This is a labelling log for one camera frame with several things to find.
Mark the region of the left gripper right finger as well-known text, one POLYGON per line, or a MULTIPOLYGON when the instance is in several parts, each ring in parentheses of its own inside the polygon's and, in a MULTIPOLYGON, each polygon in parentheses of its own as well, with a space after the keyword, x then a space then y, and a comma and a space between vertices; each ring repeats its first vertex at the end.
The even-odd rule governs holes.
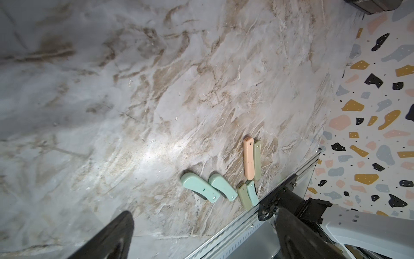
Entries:
POLYGON ((343 259, 319 235, 285 208, 278 209, 274 222, 283 259, 343 259))

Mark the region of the mint knife lowest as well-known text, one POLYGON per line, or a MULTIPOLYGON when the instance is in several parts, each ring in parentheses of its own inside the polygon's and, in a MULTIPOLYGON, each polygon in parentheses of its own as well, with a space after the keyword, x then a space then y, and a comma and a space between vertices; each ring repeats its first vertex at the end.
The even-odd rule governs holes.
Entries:
POLYGON ((248 192, 249 199, 252 203, 252 206, 256 206, 259 203, 259 199, 257 197, 256 187, 253 180, 248 180, 246 182, 246 189, 248 192))

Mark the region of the olive knife lowest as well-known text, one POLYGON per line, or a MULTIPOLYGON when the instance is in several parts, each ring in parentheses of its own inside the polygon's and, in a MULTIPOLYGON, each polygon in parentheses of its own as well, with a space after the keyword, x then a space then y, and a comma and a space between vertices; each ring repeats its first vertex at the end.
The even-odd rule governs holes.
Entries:
POLYGON ((246 183, 242 182, 237 186, 237 193, 238 193, 238 197, 244 209, 246 211, 249 211, 253 207, 253 204, 249 197, 246 183))

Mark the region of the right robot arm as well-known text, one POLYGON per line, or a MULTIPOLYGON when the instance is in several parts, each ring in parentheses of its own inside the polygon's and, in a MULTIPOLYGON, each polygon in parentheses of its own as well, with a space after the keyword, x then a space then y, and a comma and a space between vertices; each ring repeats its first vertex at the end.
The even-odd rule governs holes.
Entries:
POLYGON ((414 256, 414 222, 304 200, 290 190, 277 198, 276 232, 287 259, 342 259, 334 245, 355 246, 390 259, 414 256))

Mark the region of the mint knife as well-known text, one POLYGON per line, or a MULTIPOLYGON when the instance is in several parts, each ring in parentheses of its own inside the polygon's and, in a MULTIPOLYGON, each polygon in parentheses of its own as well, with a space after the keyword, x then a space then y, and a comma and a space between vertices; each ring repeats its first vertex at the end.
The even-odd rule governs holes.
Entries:
POLYGON ((183 174, 180 183, 184 188, 195 192, 210 203, 215 203, 221 197, 216 189, 193 172, 183 174))
POLYGON ((238 197, 238 193, 227 182, 227 180, 219 173, 214 173, 209 178, 210 185, 223 194, 230 202, 233 202, 238 197))

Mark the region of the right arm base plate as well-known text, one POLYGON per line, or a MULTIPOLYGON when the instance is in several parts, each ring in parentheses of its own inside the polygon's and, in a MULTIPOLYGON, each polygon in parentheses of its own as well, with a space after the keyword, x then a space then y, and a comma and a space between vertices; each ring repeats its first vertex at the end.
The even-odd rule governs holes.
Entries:
POLYGON ((297 174, 288 177, 259 202, 257 211, 259 221, 267 221, 275 214, 282 193, 286 190, 294 190, 297 178, 297 174))

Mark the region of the olive knife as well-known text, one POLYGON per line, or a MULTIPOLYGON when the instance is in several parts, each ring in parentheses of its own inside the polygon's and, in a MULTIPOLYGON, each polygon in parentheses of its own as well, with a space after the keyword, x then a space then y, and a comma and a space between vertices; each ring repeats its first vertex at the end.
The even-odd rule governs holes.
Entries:
POLYGON ((259 181, 262 177, 262 162, 261 162, 261 153, 260 153, 261 146, 262 146, 262 142, 260 140, 256 140, 254 142, 253 160, 254 160, 254 170, 255 170, 255 175, 254 175, 255 182, 259 181))

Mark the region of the pink knife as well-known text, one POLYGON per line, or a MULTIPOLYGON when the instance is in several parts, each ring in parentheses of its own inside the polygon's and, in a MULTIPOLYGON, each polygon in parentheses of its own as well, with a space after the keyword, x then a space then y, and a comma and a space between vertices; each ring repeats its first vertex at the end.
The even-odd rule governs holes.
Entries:
POLYGON ((244 173, 248 180, 253 180, 255 176, 254 168, 254 139, 246 137, 243 139, 243 158, 244 158, 244 173))

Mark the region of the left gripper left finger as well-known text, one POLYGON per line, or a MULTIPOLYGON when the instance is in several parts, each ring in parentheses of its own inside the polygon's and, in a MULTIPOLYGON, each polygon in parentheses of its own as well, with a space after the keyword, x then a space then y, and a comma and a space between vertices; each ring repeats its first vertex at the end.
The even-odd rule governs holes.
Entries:
POLYGON ((69 256, 69 259, 126 259, 133 232, 133 216, 125 210, 69 256))

